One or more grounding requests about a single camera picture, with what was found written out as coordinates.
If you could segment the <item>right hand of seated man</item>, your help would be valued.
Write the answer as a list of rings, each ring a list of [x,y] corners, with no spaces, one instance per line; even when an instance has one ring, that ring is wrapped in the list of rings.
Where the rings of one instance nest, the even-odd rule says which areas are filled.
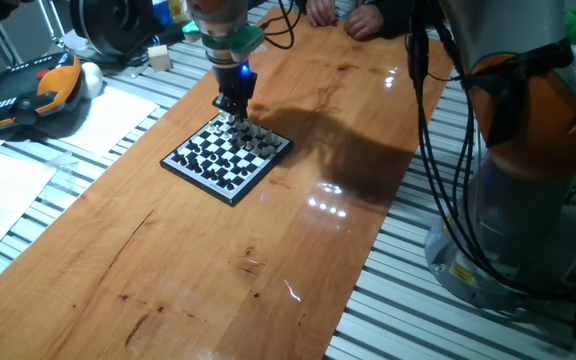
[[[334,0],[307,0],[306,14],[313,27],[326,27],[336,24],[336,8]]]

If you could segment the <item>left hand of seated man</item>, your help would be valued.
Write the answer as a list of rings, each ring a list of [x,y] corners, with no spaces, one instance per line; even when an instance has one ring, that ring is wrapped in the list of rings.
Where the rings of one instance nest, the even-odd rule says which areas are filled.
[[[378,36],[384,29],[384,18],[372,4],[364,4],[353,10],[344,24],[347,35],[357,41]]]

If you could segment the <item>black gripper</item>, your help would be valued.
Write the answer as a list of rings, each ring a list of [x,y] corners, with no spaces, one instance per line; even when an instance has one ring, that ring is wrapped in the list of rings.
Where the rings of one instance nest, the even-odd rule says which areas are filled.
[[[258,75],[251,70],[248,63],[235,64],[232,67],[214,67],[213,72],[219,91],[225,96],[215,97],[212,105],[231,115],[234,114],[235,105],[235,115],[247,119],[249,98],[254,94]]]

